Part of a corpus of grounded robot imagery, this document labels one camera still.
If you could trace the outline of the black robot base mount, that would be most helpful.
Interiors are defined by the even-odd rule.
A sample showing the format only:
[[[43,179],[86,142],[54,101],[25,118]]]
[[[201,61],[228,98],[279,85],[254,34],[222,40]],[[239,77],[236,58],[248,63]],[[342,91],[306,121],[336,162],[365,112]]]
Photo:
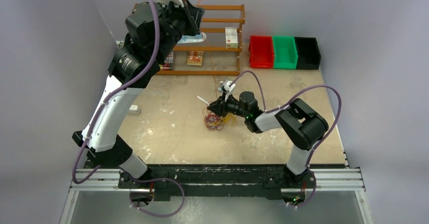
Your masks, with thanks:
[[[284,164],[150,164],[137,181],[119,174],[121,189],[152,190],[155,201],[173,196],[261,197],[302,202],[316,178],[306,170],[299,176],[285,172]]]

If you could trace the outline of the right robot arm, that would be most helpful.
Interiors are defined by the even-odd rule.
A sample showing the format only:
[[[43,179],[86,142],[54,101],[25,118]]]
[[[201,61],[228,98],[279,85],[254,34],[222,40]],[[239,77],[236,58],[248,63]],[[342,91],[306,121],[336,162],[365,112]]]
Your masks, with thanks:
[[[242,92],[239,99],[224,93],[209,103],[208,110],[218,117],[228,114],[242,117],[252,133],[263,133],[282,128],[293,143],[291,156],[285,165],[284,180],[296,187],[304,180],[308,159],[313,146],[322,140],[328,131],[327,121],[300,98],[287,107],[273,112],[264,112],[252,92]]]

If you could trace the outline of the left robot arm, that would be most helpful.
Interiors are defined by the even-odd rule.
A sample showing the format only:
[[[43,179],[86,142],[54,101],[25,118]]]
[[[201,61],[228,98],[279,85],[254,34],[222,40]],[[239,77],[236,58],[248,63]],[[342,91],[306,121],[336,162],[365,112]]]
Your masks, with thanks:
[[[126,18],[123,46],[108,68],[104,92],[88,125],[72,138],[96,167],[120,167],[138,188],[150,184],[146,163],[121,138],[118,131],[130,106],[151,78],[160,71],[180,39],[201,33],[205,10],[181,0],[162,5],[140,3]]]

